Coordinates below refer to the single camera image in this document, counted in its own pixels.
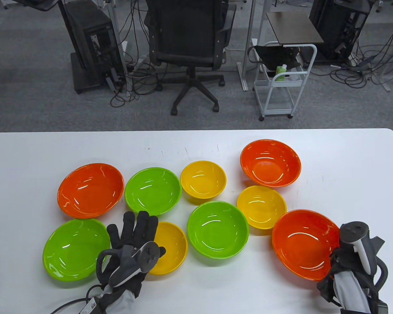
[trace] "gloved hand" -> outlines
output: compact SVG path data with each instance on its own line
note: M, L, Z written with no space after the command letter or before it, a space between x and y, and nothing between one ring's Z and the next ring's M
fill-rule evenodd
M137 216L137 224L135 225L135 228L134 222L134 213L128 211L123 216L121 237L119 237L118 228L115 224L110 224L106 228L111 239L111 245L113 249L120 249L124 245L132 245L138 250L147 242L154 241L157 225L159 224L159 220L156 216L149 216L148 212L140 211ZM160 247L160 257L162 257L165 253L166 249L164 247ZM102 289L105 289L105 287L108 285L109 277L119 267L119 263L120 261L117 257L111 256L111 259L109 260L109 263L102 274L98 274L98 280L102 285ZM122 284L120 287L117 287L117 290L129 290L134 294L135 297L138 297L141 290L141 283L144 281L146 275L146 273L140 272L126 283Z

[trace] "black bag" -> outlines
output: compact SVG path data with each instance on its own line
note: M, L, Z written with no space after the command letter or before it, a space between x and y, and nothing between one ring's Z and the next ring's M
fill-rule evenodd
M259 55L259 61L253 61L249 58L249 52L255 48L255 51ZM252 46L248 50L248 59L251 63L265 64L268 70L276 71L276 67L287 65L287 70L291 70L295 67L300 66L295 58L299 53L298 47L283 47L279 46Z

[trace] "white table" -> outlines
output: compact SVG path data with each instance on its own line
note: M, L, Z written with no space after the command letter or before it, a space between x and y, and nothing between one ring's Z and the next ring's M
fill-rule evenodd
M42 266L45 242L68 220L58 208L56 193L73 169L110 163L128 181L149 166L180 175L192 161L211 160L228 176L218 199L235 204L250 184L240 169L240 152L261 138L283 141L301 158L300 178L279 190L288 210L312 209L338 225L362 220L371 236L386 240L379 257L388 266L389 278L380 295L393 314L393 131L386 129L0 133L0 314L48 314L84 297L97 282L92 276L77 284L59 283ZM122 200L100 220L120 225L125 208ZM184 195L160 219L186 230L194 208ZM135 313L339 312L319 297L314 282L298 278L279 262L270 236L251 233L245 249L232 259L208 260L190 247L176 272L149 275ZM78 313L82 306L61 313Z

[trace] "wrist strap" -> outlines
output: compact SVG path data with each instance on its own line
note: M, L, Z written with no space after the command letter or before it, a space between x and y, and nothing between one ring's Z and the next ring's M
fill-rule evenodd
M99 307L102 311L105 311L108 306L110 306L113 302L119 299L122 294L125 292L125 288L117 289L117 291L113 293L104 294L99 301Z

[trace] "bowl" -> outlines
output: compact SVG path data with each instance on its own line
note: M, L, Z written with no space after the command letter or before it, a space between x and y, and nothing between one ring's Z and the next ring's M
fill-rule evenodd
M178 177L164 168L147 168L136 173L125 187L125 200L135 213L158 216L179 202L182 187Z
M287 212L282 196L266 186L254 185L246 188L237 199L237 208L246 216L250 226L256 229L271 229Z
M243 213L233 205L207 202L189 217L188 237L200 254L223 260L243 250L249 238L249 225Z
M188 254L188 240L180 227L169 222L159 222L154 241L159 247L166 248L166 254L158 260L150 274L166 275L182 265Z
M111 241L98 220L70 220L49 237L43 262L47 273L59 281L78 281L96 272L96 260Z
M283 187L297 180L301 162L288 145L272 139L251 142L240 155L240 165L254 182L269 187Z
M219 195L227 184L224 170L211 161L197 161L183 169L182 188L196 199L211 199Z
M122 174L107 164L81 166L61 183L57 202L73 218L95 218L105 214L121 199Z
M331 269L330 254L339 247L339 228L315 211L289 211L276 222L272 245L290 271L321 281Z

